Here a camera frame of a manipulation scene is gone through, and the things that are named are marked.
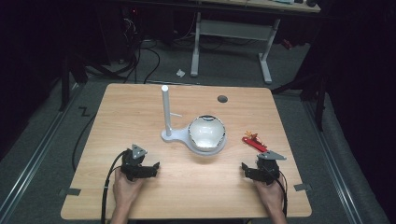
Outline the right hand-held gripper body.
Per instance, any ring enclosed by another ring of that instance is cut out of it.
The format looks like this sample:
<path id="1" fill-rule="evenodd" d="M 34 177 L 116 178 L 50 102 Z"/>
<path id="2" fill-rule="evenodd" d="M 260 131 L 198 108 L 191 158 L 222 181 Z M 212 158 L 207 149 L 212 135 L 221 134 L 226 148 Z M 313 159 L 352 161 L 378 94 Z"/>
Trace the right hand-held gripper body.
<path id="1" fill-rule="evenodd" d="M 247 171 L 252 173 L 253 180 L 265 182 L 267 185 L 272 184 L 279 179 L 280 170 L 277 161 L 285 161 L 287 158 L 275 153 L 266 151 L 257 155 L 257 168 L 249 168 Z"/>

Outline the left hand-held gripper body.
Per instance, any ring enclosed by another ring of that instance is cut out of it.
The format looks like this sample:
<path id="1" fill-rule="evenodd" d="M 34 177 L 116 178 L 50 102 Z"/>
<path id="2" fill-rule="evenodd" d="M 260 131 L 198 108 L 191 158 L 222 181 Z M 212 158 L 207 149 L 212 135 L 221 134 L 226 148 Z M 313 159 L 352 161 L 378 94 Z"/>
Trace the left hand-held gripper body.
<path id="1" fill-rule="evenodd" d="M 132 145 L 131 148 L 127 148 L 123 152 L 120 170 L 128 180 L 133 181 L 137 178 L 150 177 L 150 168 L 141 165 L 147 153 L 145 149 L 138 145 Z"/>

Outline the person's right hand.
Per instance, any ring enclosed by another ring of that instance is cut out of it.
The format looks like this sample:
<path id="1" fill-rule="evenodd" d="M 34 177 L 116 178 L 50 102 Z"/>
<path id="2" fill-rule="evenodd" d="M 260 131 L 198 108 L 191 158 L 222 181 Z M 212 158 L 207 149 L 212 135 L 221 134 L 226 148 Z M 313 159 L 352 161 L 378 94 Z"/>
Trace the person's right hand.
<path id="1" fill-rule="evenodd" d="M 284 201 L 284 183 L 280 177 L 272 184 L 267 185 L 265 182 L 253 181 L 257 188 L 260 199 L 268 215 L 283 214 Z"/>

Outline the person's left hand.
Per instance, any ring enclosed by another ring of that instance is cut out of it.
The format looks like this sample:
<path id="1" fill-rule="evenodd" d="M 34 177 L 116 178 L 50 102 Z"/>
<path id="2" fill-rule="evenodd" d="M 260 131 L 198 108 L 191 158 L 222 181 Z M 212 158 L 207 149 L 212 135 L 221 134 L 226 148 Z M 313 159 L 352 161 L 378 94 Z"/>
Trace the person's left hand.
<path id="1" fill-rule="evenodd" d="M 116 209 L 129 210 L 136 200 L 143 183 L 144 180 L 140 178 L 130 181 L 120 169 L 117 169 L 113 184 Z"/>

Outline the red and orange toy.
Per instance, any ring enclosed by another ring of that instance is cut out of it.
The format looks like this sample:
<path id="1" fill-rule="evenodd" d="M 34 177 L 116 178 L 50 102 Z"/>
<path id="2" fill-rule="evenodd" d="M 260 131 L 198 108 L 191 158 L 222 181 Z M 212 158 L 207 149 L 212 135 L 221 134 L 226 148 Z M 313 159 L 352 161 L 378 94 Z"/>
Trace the red and orange toy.
<path id="1" fill-rule="evenodd" d="M 260 152 L 266 152 L 267 146 L 260 139 L 260 137 L 251 131 L 246 131 L 245 136 L 242 138 L 242 141 L 251 147 L 258 149 Z"/>

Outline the white bowl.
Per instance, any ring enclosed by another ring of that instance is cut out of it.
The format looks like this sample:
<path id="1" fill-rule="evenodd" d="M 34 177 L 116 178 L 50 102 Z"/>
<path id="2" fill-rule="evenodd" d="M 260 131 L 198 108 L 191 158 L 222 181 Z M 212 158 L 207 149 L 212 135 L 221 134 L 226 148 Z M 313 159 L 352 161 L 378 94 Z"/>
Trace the white bowl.
<path id="1" fill-rule="evenodd" d="M 220 151 L 226 138 L 222 121 L 210 115 L 203 115 L 192 121 L 188 133 L 192 145 L 204 153 Z"/>

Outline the white stand with pole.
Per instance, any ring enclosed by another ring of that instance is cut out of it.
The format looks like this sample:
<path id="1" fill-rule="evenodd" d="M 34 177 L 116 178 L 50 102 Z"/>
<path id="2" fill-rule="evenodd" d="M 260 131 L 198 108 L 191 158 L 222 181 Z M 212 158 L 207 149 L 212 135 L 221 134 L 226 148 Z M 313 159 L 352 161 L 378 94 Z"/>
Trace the white stand with pole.
<path id="1" fill-rule="evenodd" d="M 162 85 L 161 87 L 162 95 L 163 95 L 163 114 L 164 114 L 164 130 L 161 133 L 161 137 L 165 142 L 173 142 L 178 141 L 183 143 L 189 150 L 194 152 L 195 154 L 201 156 L 213 156 L 219 152 L 221 152 L 227 141 L 227 136 L 224 141 L 223 148 L 220 151 L 215 151 L 214 153 L 204 153 L 196 149 L 189 138 L 188 126 L 183 129 L 174 129 L 171 125 L 171 112 L 170 112 L 170 100 L 169 100 L 169 87 L 167 85 Z"/>

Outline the black metal stand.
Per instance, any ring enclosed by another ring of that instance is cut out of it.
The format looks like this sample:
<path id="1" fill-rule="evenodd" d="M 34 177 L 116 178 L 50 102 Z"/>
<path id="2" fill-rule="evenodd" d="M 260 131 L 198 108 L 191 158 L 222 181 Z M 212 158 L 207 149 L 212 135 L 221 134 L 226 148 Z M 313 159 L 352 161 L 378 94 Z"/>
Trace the black metal stand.
<path id="1" fill-rule="evenodd" d="M 316 103 L 314 110 L 314 122 L 316 127 L 322 131 L 322 116 L 324 111 L 326 84 L 328 74 L 328 57 L 326 50 L 320 50 L 311 46 L 297 72 L 295 79 L 281 87 L 272 90 L 272 94 L 279 94 L 286 90 L 301 90 L 302 101 Z"/>
<path id="2" fill-rule="evenodd" d="M 85 66 L 88 65 L 99 71 L 105 76 L 111 78 L 120 78 L 116 72 L 112 72 L 102 65 L 95 63 L 87 58 L 76 53 L 67 53 L 62 61 L 62 98 L 61 111 L 65 111 L 70 102 L 70 77 L 73 77 L 77 84 L 86 84 L 88 75 L 85 71 Z"/>

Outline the white-legged desk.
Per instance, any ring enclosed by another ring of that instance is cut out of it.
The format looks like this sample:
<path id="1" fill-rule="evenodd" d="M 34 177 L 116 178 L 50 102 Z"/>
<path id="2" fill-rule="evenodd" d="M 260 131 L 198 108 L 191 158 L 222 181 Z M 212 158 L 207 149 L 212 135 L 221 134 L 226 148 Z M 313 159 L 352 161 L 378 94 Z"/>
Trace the white-legged desk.
<path id="1" fill-rule="evenodd" d="M 198 0 L 198 5 L 201 6 L 203 2 L 207 2 L 220 3 L 223 5 L 236 5 L 241 6 L 243 9 L 256 7 L 274 9 L 280 12 L 319 13 L 320 7 L 318 6 L 317 1 L 318 0 Z M 259 53 L 258 57 L 264 82 L 266 84 L 272 83 L 267 57 L 276 37 L 280 18 L 276 18 L 272 25 L 259 25 L 202 19 L 201 13 L 198 12 L 195 19 L 194 50 L 191 59 L 192 77 L 197 77 L 199 74 L 200 37 L 202 35 L 213 35 L 265 41 L 266 46 L 264 47 L 264 51 Z"/>

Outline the metal floor rail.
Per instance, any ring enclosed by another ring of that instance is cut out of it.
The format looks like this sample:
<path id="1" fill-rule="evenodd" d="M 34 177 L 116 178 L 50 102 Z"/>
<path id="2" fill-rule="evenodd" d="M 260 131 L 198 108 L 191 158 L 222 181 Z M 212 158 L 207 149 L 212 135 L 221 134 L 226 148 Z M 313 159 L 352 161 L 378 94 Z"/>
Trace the metal floor rail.
<path id="1" fill-rule="evenodd" d="M 315 108 L 311 103 L 302 102 L 304 110 L 309 117 L 310 123 L 313 126 L 316 136 L 318 138 L 322 154 L 325 160 L 326 167 L 329 175 L 332 179 L 333 185 L 337 192 L 338 198 L 343 205 L 346 212 L 349 224 L 362 224 L 361 215 L 357 209 L 357 206 L 352 199 L 351 192 L 345 179 L 340 172 L 340 169 L 336 163 L 336 160 L 332 154 L 331 148 L 327 142 L 327 139 L 316 123 L 315 119 Z"/>
<path id="2" fill-rule="evenodd" d="M 66 116 L 70 105 L 83 90 L 73 84 L 70 101 L 61 107 L 61 87 L 29 119 L 27 127 L 6 157 L 0 161 L 0 224 L 7 224 L 21 197 L 47 155 L 50 144 Z"/>

